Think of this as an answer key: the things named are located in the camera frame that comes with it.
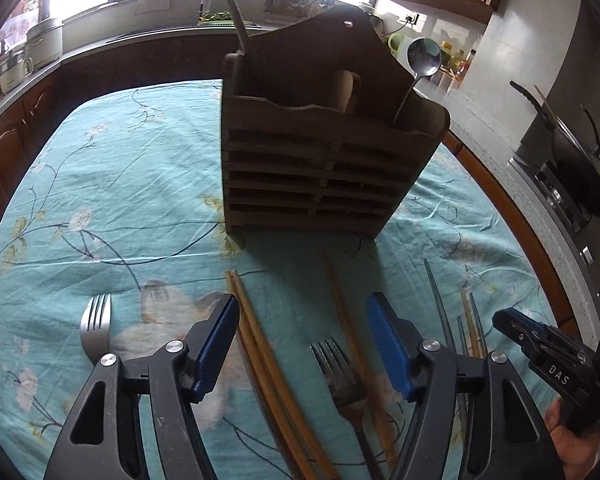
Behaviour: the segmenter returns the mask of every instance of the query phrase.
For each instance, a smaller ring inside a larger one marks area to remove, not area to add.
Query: white countertop
[[[564,237],[531,187],[510,166],[514,151],[505,140],[506,133],[496,131],[493,125],[487,125],[472,113],[458,92],[448,94],[426,80],[418,83],[416,92],[449,110],[451,132],[491,171],[525,216],[560,277],[582,340],[595,348],[600,337],[600,319],[586,278],[570,248],[570,240]]]
[[[259,34],[267,29],[251,28],[250,34]],[[233,27],[193,27],[161,30],[124,38],[107,38],[66,52],[61,59],[45,66],[38,72],[26,77],[16,89],[0,98],[0,115],[19,99],[27,90],[62,64],[95,54],[110,48],[117,48],[139,41],[190,36],[195,34],[235,34]],[[594,300],[587,288],[586,279],[580,270],[578,261],[570,249],[570,240],[560,232],[555,221],[536,197],[529,185],[524,182],[509,165],[513,149],[506,142],[505,132],[497,132],[488,118],[481,120],[461,101],[462,94],[448,94],[429,81],[421,80],[416,91],[449,110],[451,131],[471,150],[497,179],[504,190],[516,203],[540,243],[554,264],[562,286],[570,300],[573,313],[580,329],[583,341],[595,348],[600,336],[600,320],[596,313]]]

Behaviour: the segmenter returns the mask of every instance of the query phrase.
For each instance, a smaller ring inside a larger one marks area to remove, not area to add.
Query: metal screw
[[[507,362],[507,355],[500,350],[496,350],[495,352],[491,352],[491,360],[501,365]]]
[[[175,354],[184,348],[184,343],[179,339],[174,339],[173,341],[169,341],[167,343],[167,352],[170,354]]]
[[[438,350],[440,350],[440,343],[435,339],[425,339],[422,342],[422,347],[427,352],[437,352]]]
[[[100,358],[100,364],[102,366],[111,366],[113,363],[115,363],[118,360],[118,358],[116,357],[115,354],[104,354],[101,358]]]

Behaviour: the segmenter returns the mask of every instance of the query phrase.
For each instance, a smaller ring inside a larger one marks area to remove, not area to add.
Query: white kitchen appliance
[[[47,18],[34,25],[27,32],[24,46],[25,57],[30,57],[33,70],[60,59],[62,56],[62,20]]]
[[[0,89],[7,94],[24,81],[26,75],[33,72],[32,61],[29,57],[23,58],[21,52],[11,54],[0,65]]]

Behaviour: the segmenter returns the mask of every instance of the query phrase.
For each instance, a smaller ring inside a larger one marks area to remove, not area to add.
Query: wooden cutlery rack
[[[261,226],[375,237],[448,130],[446,109],[415,92],[389,124],[413,78],[368,16],[342,7],[255,36],[247,56],[225,59],[227,232]]]

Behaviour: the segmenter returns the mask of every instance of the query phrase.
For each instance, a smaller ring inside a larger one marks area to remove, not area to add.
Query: silver fork
[[[315,361],[329,387],[331,399],[342,418],[356,431],[358,445],[372,480],[384,480],[374,452],[362,429],[366,407],[366,387],[356,369],[333,337],[310,345]]]
[[[109,325],[111,324],[111,295],[93,296],[80,320],[82,348],[96,364],[104,354],[109,353]]]

